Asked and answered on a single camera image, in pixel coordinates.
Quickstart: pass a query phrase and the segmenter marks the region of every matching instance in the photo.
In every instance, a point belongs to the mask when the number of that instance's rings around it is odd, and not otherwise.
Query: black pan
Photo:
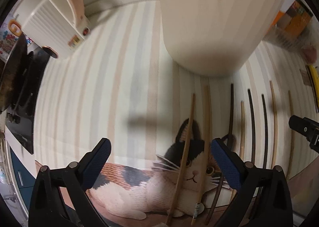
[[[0,113],[7,109],[12,101],[17,71],[27,51],[26,37],[22,33],[13,46],[7,61],[0,64]]]

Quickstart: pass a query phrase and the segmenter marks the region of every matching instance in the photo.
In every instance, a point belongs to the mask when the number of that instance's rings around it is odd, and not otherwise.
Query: sticker
[[[79,44],[81,40],[77,35],[74,35],[71,40],[68,42],[68,45],[72,48],[75,48],[77,44]]]

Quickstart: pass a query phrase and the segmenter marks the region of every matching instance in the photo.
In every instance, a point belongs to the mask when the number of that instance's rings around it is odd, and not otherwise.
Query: calico cat picture
[[[164,156],[157,155],[151,170],[106,163],[88,197],[104,207],[109,213],[142,220],[147,212],[168,213],[173,200],[186,139],[188,119],[181,125],[173,143]],[[193,215],[203,160],[204,141],[194,120],[187,158],[187,168],[174,217]],[[221,170],[214,158],[208,158],[205,192],[213,191],[218,184]],[[227,182],[224,188],[230,189]],[[201,204],[199,213],[204,210]]]

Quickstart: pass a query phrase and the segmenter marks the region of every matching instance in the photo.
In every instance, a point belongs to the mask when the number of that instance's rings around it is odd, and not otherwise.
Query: blue cabinet
[[[20,190],[20,194],[22,196],[22,199],[24,201],[24,204],[26,205],[27,209],[29,210],[33,186],[32,187],[19,188],[19,190]]]
[[[24,204],[29,210],[35,178],[25,168],[16,154],[10,149],[14,175]]]
[[[35,178],[33,177],[33,175],[31,175],[30,172],[25,168],[25,166],[21,163],[12,149],[10,149],[10,152],[13,171],[17,180],[18,187],[24,188],[34,186]]]

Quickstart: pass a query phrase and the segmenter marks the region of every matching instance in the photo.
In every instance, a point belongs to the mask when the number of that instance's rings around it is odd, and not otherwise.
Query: cabinet handle
[[[22,181],[22,176],[21,176],[20,171],[18,171],[18,175],[19,175],[19,179],[20,179],[21,185],[23,186],[23,181]]]

